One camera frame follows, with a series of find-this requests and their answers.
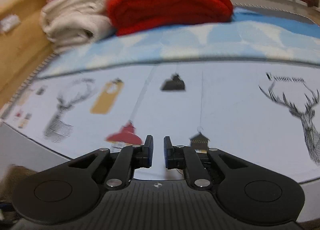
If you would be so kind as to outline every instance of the circular pad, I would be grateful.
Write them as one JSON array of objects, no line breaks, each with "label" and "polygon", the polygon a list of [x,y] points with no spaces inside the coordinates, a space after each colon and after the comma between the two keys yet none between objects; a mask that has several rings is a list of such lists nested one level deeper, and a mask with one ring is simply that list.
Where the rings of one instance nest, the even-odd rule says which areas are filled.
[{"label": "circular pad", "polygon": [[43,182],[35,189],[36,197],[46,202],[55,202],[67,198],[71,192],[71,185],[60,180]]},{"label": "circular pad", "polygon": [[14,190],[12,203],[24,218],[53,225],[90,211],[99,196],[99,188],[86,170],[65,166],[23,180]]},{"label": "circular pad", "polygon": [[245,193],[249,198],[259,202],[272,202],[280,198],[281,188],[273,182],[257,180],[245,187]]},{"label": "circular pad", "polygon": [[255,225],[296,220],[304,204],[303,190],[294,180],[256,165],[230,169],[217,198],[230,215]]}]

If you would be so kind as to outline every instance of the pendant lamp print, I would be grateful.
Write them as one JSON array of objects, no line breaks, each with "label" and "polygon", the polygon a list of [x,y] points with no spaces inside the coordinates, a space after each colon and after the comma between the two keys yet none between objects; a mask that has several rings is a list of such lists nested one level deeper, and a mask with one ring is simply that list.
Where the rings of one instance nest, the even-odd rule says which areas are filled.
[{"label": "pendant lamp print", "polygon": [[126,125],[122,126],[120,131],[113,133],[106,137],[106,141],[112,143],[111,152],[119,152],[123,147],[127,145],[142,145],[142,140],[135,134],[135,127],[133,126],[133,120],[137,114],[142,99],[147,91],[149,83],[152,79],[156,67],[153,67],[148,78],[146,79],[144,86],[138,96],[137,102],[134,105],[133,111],[130,115],[129,121]]},{"label": "pendant lamp print", "polygon": [[112,108],[117,96],[121,92],[124,83],[120,79],[107,82],[100,95],[90,109],[91,114],[106,114]]},{"label": "pendant lamp print", "polygon": [[15,120],[19,119],[22,116],[22,114],[23,114],[23,111],[19,109],[19,111],[15,113],[14,119]]},{"label": "pendant lamp print", "polygon": [[210,141],[207,137],[202,134],[202,99],[203,99],[203,72],[201,74],[201,108],[200,108],[200,125],[198,126],[198,134],[190,138],[190,147],[199,153],[207,153],[208,142]]},{"label": "pendant lamp print", "polygon": [[135,128],[133,127],[131,121],[123,126],[118,133],[109,135],[106,138],[106,141],[112,143],[111,152],[119,152],[127,145],[142,144],[140,137],[135,135]]},{"label": "pendant lamp print", "polygon": [[62,122],[66,112],[75,104],[87,100],[94,94],[94,80],[90,78],[78,79],[66,86],[57,96],[59,102],[57,111],[44,130],[44,138],[51,142],[60,143],[65,137],[69,137],[73,126]]},{"label": "pendant lamp print", "polygon": [[178,64],[177,64],[175,74],[172,75],[171,79],[167,79],[164,81],[163,85],[161,86],[161,90],[162,91],[186,90],[184,81],[180,78],[178,74]]}]

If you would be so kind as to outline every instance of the red lamp print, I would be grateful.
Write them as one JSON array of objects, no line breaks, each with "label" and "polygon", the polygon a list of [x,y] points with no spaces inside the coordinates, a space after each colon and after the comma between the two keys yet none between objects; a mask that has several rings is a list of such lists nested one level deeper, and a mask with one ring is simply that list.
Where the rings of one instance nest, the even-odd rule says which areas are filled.
[{"label": "red lamp print", "polygon": [[142,145],[142,140],[139,136],[135,135],[134,132],[135,128],[133,127],[131,121],[129,121],[118,133],[109,135],[106,138],[106,141],[112,143],[111,151],[118,152],[127,145]]},{"label": "red lamp print", "polygon": [[21,109],[15,114],[15,116],[14,116],[14,118],[15,119],[19,119],[20,117],[21,117],[21,115],[22,115],[22,111],[21,111]]},{"label": "red lamp print", "polygon": [[129,121],[125,126],[122,126],[121,130],[118,133],[109,135],[106,138],[107,142],[111,142],[111,152],[120,152],[123,147],[127,145],[142,145],[142,140],[139,136],[135,134],[135,128],[133,127],[133,120],[137,114],[141,101],[147,91],[148,85],[151,81],[152,74],[155,70],[155,66],[151,70],[149,76],[147,77],[145,84],[138,96],[137,102],[134,105],[133,111],[130,115]]}]

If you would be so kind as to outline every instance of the wooden bed frame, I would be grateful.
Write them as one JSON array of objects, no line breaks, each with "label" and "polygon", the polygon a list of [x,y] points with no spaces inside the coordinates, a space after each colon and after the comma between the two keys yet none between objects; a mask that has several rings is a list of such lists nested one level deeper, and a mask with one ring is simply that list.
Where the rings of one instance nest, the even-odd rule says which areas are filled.
[{"label": "wooden bed frame", "polygon": [[16,14],[21,24],[0,35],[0,107],[8,102],[28,75],[52,53],[51,43],[39,25],[46,0],[15,0],[0,9],[0,20]]}]

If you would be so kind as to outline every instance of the birdhouse print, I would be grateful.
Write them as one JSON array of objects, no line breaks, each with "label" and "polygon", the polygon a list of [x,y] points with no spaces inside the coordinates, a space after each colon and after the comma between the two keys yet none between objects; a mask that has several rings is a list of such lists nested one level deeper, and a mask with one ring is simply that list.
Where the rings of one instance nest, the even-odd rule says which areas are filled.
[{"label": "birdhouse print", "polygon": [[208,149],[208,138],[202,133],[199,133],[190,139],[190,147],[196,150],[196,152],[206,153]]}]

